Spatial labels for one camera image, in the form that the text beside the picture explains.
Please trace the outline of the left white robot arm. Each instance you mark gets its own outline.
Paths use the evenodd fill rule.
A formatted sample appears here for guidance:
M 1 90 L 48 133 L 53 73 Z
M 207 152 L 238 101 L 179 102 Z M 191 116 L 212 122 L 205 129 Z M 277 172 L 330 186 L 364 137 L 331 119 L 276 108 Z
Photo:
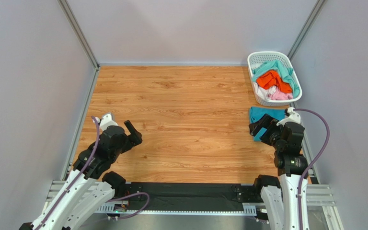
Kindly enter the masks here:
M 129 120 L 124 122 L 129 135 L 112 118 L 92 120 L 96 140 L 78 155 L 67 180 L 45 211 L 20 229 L 77 230 L 105 202 L 129 197 L 125 178 L 109 169 L 121 154 L 142 143 L 142 134 Z

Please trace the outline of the teal green t shirt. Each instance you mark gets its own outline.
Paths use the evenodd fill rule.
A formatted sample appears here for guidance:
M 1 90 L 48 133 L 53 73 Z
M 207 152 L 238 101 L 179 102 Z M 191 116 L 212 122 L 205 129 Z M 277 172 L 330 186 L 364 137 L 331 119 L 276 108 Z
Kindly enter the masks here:
M 299 96 L 301 90 L 300 86 L 297 83 L 297 80 L 293 77 L 295 74 L 295 71 L 292 67 L 285 66 L 280 60 L 272 60 L 272 61 L 266 61 L 263 62 L 261 65 L 259 65 L 256 68 L 252 68 L 252 81 L 256 82 L 256 79 L 266 72 L 270 70 L 275 70 L 280 75 L 281 79 L 284 82 L 287 82 L 290 84 L 290 86 L 293 89 L 293 97 L 294 99 Z

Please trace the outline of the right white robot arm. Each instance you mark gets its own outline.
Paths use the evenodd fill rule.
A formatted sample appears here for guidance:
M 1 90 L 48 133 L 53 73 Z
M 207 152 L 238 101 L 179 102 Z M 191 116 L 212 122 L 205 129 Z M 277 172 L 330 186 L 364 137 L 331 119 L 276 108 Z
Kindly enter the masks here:
M 290 113 L 279 121 L 269 114 L 249 125 L 250 134 L 274 148 L 274 165 L 278 176 L 259 175 L 254 186 L 264 202 L 268 222 L 273 230 L 308 230 L 306 204 L 308 161 L 301 154 L 305 128 L 298 114 Z

